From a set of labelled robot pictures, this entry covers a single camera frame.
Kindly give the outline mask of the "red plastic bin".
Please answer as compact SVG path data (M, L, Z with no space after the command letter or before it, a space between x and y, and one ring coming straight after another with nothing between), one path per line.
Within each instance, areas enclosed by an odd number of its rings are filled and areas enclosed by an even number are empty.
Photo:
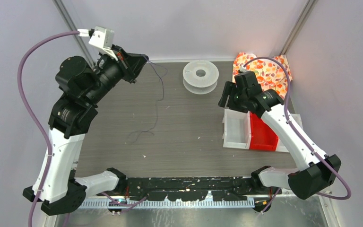
M250 142L249 149L260 151L276 151L278 136L257 115L249 112Z

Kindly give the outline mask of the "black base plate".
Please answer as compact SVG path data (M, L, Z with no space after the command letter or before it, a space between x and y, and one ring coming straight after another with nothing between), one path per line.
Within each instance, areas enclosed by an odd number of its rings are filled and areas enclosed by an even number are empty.
M212 195L214 201L243 201L248 195L272 195L276 187L259 187L249 177L129 177L121 180L110 196L133 201L202 201Z

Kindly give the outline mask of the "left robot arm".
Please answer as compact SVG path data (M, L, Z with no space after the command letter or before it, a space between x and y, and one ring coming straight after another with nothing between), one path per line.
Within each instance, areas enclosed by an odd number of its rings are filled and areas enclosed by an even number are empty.
M126 191L127 177L115 168L88 177L75 177L83 140L97 116L98 102L121 80L135 83L148 61L144 54L120 52L119 60L103 54L103 65L91 68L81 56L65 59L55 79L62 96L53 105L48 120L48 140L52 151L48 172L40 173L43 186L35 183L23 190L29 201L37 199L49 215L74 212L83 201L102 192L120 196Z

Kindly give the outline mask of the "white plastic spool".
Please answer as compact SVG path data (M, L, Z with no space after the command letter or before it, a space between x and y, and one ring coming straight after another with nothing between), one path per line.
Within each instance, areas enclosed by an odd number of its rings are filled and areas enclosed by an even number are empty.
M193 94L204 95L212 92L218 83L219 70L206 60L187 63L182 71L183 85Z

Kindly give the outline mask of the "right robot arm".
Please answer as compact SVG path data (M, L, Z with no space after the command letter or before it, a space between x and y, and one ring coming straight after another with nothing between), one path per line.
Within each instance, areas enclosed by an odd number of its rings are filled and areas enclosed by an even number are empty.
M281 140L292 156L295 169L264 166L251 173L251 189L263 194L270 187L291 190L305 200L331 186L341 160L317 146L285 109L281 96L273 89L263 91L252 71L238 74L225 83L219 107L259 117Z

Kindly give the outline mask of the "white plastic bin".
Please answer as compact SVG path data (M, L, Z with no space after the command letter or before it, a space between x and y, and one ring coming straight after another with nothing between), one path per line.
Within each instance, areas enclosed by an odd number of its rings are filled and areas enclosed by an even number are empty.
M249 149L251 143L251 123L248 113L224 109L222 135L224 148Z

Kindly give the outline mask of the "orange floral cloth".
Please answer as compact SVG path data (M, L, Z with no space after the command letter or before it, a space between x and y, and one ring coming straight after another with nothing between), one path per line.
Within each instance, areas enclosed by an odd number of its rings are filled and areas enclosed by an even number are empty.
M267 59L255 60L247 64L248 61L256 57L253 53L245 52L240 52L237 55L233 62L232 82L235 82L234 77L239 74L239 70L245 68L246 70L255 72L262 90L273 89L284 99L288 91L288 85L287 77L283 69L273 61Z

